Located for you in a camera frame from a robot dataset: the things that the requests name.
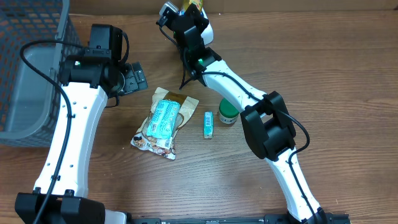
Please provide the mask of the Kleenex tissue pack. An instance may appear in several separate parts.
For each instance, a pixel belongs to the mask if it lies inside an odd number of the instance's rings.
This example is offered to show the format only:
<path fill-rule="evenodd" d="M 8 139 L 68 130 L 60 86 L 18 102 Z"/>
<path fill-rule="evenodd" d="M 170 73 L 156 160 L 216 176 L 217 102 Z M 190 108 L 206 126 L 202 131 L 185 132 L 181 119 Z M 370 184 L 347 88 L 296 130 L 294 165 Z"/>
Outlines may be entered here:
<path fill-rule="evenodd" d="M 213 129 L 213 113 L 211 111 L 206 111 L 203 122 L 203 135 L 205 139 L 211 139 L 213 137 Z"/>

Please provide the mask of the green lid Knorr jar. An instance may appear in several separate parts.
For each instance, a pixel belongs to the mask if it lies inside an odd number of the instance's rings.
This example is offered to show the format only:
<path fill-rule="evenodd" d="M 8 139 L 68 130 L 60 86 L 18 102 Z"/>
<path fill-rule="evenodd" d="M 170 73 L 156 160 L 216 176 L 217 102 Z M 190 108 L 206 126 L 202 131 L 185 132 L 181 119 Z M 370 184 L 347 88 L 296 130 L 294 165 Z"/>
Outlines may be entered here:
<path fill-rule="evenodd" d="M 224 124 L 235 123 L 239 116 L 239 111 L 226 98 L 220 101 L 218 111 L 219 119 Z"/>

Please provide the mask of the teal wipes pack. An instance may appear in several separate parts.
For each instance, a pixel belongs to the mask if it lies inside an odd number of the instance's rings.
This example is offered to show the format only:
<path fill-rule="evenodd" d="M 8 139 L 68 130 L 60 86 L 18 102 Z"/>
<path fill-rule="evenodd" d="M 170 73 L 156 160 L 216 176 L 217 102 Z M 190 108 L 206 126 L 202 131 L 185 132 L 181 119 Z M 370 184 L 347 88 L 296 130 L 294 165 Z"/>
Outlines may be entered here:
<path fill-rule="evenodd" d="M 172 137 L 180 104 L 176 101 L 160 100 L 147 128 L 147 135 L 157 139 Z"/>

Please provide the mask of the brown snack pouch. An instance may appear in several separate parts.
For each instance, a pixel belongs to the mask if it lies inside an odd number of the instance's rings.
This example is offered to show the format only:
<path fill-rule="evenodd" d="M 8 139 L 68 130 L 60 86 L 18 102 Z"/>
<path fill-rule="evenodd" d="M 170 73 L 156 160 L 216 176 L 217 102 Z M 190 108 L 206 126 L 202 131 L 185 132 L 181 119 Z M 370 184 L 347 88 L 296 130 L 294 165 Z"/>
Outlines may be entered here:
<path fill-rule="evenodd" d="M 168 139 L 157 139 L 147 135 L 148 125 L 160 100 L 176 101 L 180 104 L 180 110 L 177 115 L 172 137 Z M 132 137 L 131 145 L 142 151 L 150 151 L 170 160 L 175 160 L 175 137 L 178 131 L 190 120 L 196 110 L 196 107 L 198 106 L 198 103 L 199 101 L 197 99 L 194 99 L 190 96 L 174 93 L 158 87 L 155 93 L 152 95 L 152 105 L 149 115 Z"/>

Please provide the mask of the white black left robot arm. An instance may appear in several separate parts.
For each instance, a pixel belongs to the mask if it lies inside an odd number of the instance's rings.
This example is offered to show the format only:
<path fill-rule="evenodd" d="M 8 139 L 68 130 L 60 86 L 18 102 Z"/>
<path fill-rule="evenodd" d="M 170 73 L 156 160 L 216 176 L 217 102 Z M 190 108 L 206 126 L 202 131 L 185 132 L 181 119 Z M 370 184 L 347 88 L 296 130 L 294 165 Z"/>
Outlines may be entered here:
<path fill-rule="evenodd" d="M 110 98 L 148 87 L 139 63 L 128 63 L 121 29 L 91 26 L 87 47 L 69 55 L 53 83 L 60 109 L 45 165 L 31 193 L 19 193 L 15 210 L 24 223 L 130 223 L 127 212 L 88 198 L 88 168 L 101 114 Z"/>

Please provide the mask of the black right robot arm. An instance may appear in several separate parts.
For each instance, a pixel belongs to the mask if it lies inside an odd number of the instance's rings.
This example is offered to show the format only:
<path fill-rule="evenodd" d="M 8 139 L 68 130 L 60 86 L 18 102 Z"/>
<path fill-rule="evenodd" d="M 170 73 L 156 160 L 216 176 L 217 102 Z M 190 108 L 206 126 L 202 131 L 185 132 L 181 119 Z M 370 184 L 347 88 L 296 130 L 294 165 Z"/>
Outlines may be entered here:
<path fill-rule="evenodd" d="M 327 223 L 326 213 L 311 193 L 300 168 L 294 138 L 295 128 L 308 131 L 289 115 L 278 92 L 265 93 L 245 82 L 201 36 L 209 25 L 194 4 L 183 14 L 167 1 L 159 12 L 159 27 L 167 27 L 178 48 L 183 67 L 190 80 L 218 92 L 228 100 L 241 117 L 244 137 L 250 150 L 271 167 L 287 202 L 291 223 Z"/>

